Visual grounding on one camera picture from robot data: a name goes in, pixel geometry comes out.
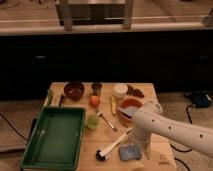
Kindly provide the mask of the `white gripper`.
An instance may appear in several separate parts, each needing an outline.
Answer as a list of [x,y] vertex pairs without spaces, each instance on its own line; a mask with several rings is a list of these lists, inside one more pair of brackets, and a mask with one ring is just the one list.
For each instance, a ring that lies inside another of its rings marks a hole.
[[129,134],[129,140],[138,144],[146,157],[151,156],[151,133],[148,131],[137,131],[133,129]]

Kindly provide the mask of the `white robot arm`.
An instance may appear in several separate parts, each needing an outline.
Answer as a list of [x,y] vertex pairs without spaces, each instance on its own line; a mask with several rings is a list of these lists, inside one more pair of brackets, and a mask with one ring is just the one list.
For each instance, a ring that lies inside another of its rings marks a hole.
[[155,102],[132,108],[131,114],[133,128],[129,139],[144,149],[154,133],[213,158],[213,129],[166,118],[162,116],[161,105]]

